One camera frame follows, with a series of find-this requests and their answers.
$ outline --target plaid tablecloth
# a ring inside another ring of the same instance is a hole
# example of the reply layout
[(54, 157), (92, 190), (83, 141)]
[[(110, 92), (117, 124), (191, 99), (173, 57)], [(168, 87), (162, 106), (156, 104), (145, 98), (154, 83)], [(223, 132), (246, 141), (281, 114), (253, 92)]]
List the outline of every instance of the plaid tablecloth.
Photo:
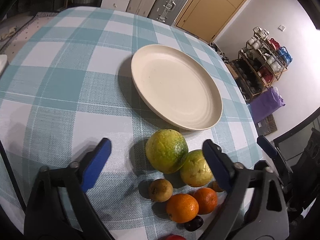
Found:
[[(112, 154), (87, 196), (115, 238), (153, 240), (174, 233), (196, 239), (202, 230), (181, 229), (167, 218), (164, 204), (145, 198), (150, 181), (164, 175), (148, 163), (144, 145), (160, 128), (179, 130), (157, 117), (132, 83), (131, 57), (148, 44), (164, 44), (193, 57), (212, 76), (222, 96), (223, 114), (212, 129), (180, 130), (189, 150), (212, 139), (234, 162), (251, 168), (262, 157), (257, 133), (217, 53), (173, 27), (95, 7), (62, 11), (6, 68), (0, 79), (0, 139), (27, 202), (39, 167), (65, 167), (101, 138), (110, 138)], [(2, 159), (0, 176), (0, 203), (22, 231), (24, 214)], [(165, 177), (174, 193), (192, 189), (178, 174)], [(78, 227), (70, 208), (68, 216)], [(204, 217), (209, 221), (212, 215)]]

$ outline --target wooden door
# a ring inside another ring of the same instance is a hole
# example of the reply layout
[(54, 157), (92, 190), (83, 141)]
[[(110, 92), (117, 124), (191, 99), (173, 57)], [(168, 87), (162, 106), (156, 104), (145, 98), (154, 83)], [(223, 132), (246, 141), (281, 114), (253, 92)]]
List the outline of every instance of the wooden door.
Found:
[(210, 42), (244, 0), (192, 0), (177, 23), (180, 27)]

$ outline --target suitcase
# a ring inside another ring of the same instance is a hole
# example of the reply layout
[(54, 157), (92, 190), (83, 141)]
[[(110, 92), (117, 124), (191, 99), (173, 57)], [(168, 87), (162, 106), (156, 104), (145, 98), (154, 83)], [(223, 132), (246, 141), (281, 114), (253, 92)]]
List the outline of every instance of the suitcase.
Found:
[(148, 18), (172, 25), (187, 0), (156, 0)]

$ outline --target purple bag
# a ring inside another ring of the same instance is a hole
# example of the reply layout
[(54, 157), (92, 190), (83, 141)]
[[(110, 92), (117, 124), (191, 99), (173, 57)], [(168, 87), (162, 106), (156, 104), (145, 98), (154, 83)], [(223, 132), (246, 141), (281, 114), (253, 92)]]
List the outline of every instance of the purple bag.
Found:
[(273, 87), (268, 88), (267, 91), (263, 92), (255, 100), (250, 102), (253, 122), (260, 122), (281, 106), (285, 106), (285, 104), (277, 90)]

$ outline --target doormat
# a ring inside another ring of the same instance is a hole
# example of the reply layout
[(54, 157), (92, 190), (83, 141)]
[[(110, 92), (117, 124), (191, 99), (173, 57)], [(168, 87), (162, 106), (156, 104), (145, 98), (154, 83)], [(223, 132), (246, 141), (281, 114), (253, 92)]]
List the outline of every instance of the doormat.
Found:
[(255, 127), (259, 136), (266, 136), (278, 130), (272, 114), (267, 116), (262, 121), (256, 123)]

